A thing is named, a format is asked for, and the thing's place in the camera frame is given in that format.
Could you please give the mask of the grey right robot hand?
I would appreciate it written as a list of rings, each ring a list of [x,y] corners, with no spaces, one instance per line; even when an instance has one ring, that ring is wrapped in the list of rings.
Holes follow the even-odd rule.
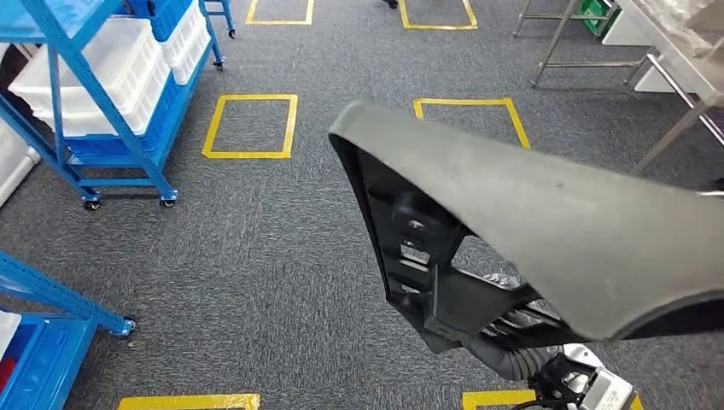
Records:
[[[506,291],[532,290],[528,282],[517,275],[503,272],[487,273],[483,279]],[[560,325],[561,318],[558,313],[538,292],[533,291],[533,298],[530,301],[503,313],[499,319],[488,325],[487,332],[518,336],[521,333],[531,333],[536,326],[558,330]]]

